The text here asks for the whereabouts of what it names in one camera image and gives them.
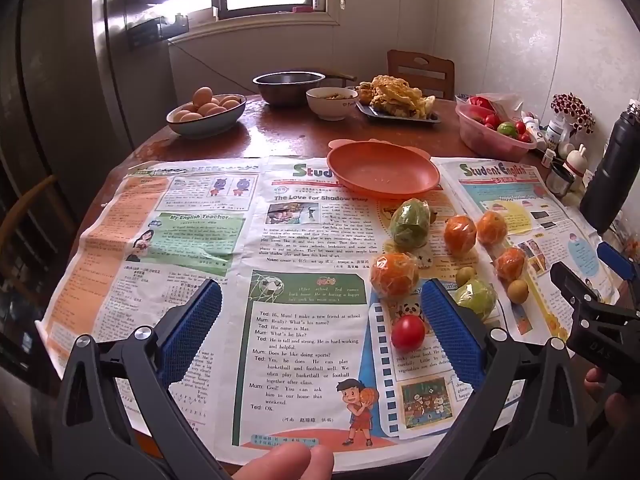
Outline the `person's right hand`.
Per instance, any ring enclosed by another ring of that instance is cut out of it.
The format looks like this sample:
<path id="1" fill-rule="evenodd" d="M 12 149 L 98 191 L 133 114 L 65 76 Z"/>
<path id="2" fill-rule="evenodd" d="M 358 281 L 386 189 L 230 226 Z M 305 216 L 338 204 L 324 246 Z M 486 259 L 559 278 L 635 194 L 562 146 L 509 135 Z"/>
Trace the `person's right hand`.
<path id="1" fill-rule="evenodd" d="M 591 367 L 585 374 L 587 393 L 597 402 L 599 411 L 588 426 L 588 440 L 600 437 L 605 431 L 639 439 L 639 397 L 625 396 L 612 388 L 612 378 L 600 367 Z"/>

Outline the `person's left hand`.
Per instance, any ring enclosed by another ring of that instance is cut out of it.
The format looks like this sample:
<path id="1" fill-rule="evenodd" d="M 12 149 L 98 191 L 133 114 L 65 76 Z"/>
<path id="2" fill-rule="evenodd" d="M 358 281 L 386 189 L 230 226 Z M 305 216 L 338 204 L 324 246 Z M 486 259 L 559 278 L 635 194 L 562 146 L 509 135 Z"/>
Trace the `person's left hand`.
<path id="1" fill-rule="evenodd" d="M 299 442 L 285 443 L 240 468 L 234 480 L 330 480 L 334 454 L 317 445 L 307 448 Z"/>

